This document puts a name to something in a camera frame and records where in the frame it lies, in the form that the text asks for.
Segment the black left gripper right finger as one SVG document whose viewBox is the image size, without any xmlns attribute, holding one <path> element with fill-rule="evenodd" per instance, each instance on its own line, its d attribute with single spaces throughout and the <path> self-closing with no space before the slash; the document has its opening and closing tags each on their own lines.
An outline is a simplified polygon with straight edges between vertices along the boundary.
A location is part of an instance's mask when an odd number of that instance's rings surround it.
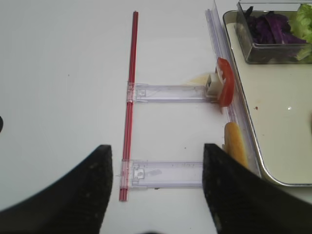
<svg viewBox="0 0 312 234">
<path fill-rule="evenodd" d="M 205 144 L 202 186 L 219 234 L 310 234 L 311 204 L 266 182 L 215 144 Z"/>
</svg>

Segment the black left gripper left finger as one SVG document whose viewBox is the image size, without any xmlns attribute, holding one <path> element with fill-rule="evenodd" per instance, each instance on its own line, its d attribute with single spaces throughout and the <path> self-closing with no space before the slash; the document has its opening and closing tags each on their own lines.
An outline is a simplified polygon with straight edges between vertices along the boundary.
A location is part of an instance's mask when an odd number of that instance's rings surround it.
<svg viewBox="0 0 312 234">
<path fill-rule="evenodd" d="M 41 192 L 0 213 L 2 234 L 98 234 L 113 186 L 110 145 L 100 145 Z"/>
</svg>

